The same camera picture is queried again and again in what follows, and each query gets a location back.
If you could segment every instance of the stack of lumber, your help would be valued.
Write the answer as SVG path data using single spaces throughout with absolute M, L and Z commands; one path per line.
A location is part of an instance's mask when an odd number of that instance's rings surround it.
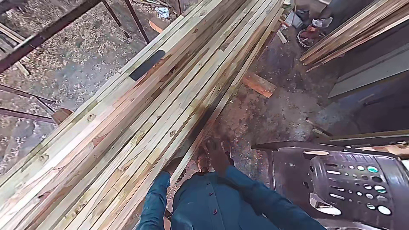
M 300 60 L 308 71 L 339 57 L 409 19 L 409 0 L 375 0 L 319 43 Z
M 154 178 L 221 98 L 207 126 L 214 122 L 277 27 L 281 6 L 203 0 L 178 17 L 1 176 L 0 229 L 124 229 Z

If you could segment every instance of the rusty metal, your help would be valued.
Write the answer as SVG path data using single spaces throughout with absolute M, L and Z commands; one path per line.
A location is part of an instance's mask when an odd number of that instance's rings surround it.
M 6 108 L 0 108 L 0 115 L 25 118 L 25 119 L 35 120 L 35 121 L 39 121 L 39 122 L 55 123 L 54 120 L 52 118 L 50 118 L 50 117 L 43 117 L 43 116 L 40 116 L 40 115 L 35 115 L 35 114 L 31 114 L 31 113 L 25 113 L 25 112 L 10 110 L 10 109 L 6 109 Z
M 77 7 L 67 12 L 64 16 L 50 23 L 40 32 L 18 45 L 13 52 L 0 60 L 0 73 L 4 72 L 14 63 L 22 59 L 22 57 L 25 57 L 39 45 L 43 44 L 53 35 L 60 32 L 62 29 L 67 27 L 70 23 L 85 14 L 100 2 L 101 0 L 85 0 Z
M 132 7 L 130 1 L 129 1 L 129 0 L 124 0 L 124 1 L 125 1 L 126 6 L 127 6 L 128 9 L 129 9 L 129 11 L 130 11 L 130 13 L 131 13 L 133 19 L 135 20 L 136 25 L 138 25 L 139 31 L 141 32 L 142 36 L 144 37 L 146 43 L 148 44 L 148 43 L 149 43 L 148 36 L 146 35 L 146 32 L 145 32 L 145 30 L 144 30 L 144 28 L 143 28 L 141 22 L 139 21 L 139 18 L 138 18 L 138 16 L 136 15 L 135 10 L 133 9 L 133 7 Z
M 45 104 L 54 104 L 55 103 L 55 101 L 46 99 L 44 97 L 39 97 L 37 95 L 31 94 L 31 93 L 28 93 L 28 92 L 24 92 L 24 91 L 21 91 L 21 90 L 17 90 L 17 89 L 14 89 L 14 88 L 2 85 L 2 84 L 0 84 L 0 90 L 6 91 L 6 92 L 9 92 L 9 93 L 13 93 L 15 95 L 19 95 L 19 96 L 26 97 L 26 98 L 36 97 L 40 102 L 45 103 Z
M 115 15 L 114 11 L 109 6 L 109 4 L 106 2 L 106 0 L 102 0 L 102 3 L 104 4 L 104 6 L 108 10 L 108 12 L 111 14 L 114 21 L 118 24 L 118 27 L 122 30 L 125 37 L 130 38 L 129 34 L 125 31 L 124 27 L 122 26 L 122 23 L 119 21 L 118 17 Z

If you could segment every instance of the hand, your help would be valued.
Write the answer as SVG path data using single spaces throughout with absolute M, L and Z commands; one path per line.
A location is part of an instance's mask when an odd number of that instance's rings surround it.
M 219 176 L 224 177 L 230 162 L 228 156 L 223 151 L 221 141 L 218 139 L 207 139 L 205 144 L 209 151 L 211 165 Z
M 183 157 L 173 159 L 162 171 L 168 172 L 172 176 L 182 159 Z

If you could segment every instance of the shirt sleeve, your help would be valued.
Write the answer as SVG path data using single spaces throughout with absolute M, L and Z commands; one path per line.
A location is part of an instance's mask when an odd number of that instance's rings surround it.
M 276 227 L 284 230 L 326 230 L 300 207 L 235 167 L 227 168 L 225 179 L 241 192 L 256 212 L 266 215 Z
M 168 172 L 160 172 L 149 189 L 136 230 L 164 230 L 163 215 L 166 209 L 166 189 L 171 178 Z

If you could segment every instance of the blue shirt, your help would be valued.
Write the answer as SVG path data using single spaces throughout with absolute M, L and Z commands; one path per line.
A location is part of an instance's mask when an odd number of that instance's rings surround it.
M 170 175 L 161 172 L 146 195 L 137 230 L 164 230 Z M 193 175 L 173 198 L 172 230 L 325 230 L 288 199 L 233 166 Z

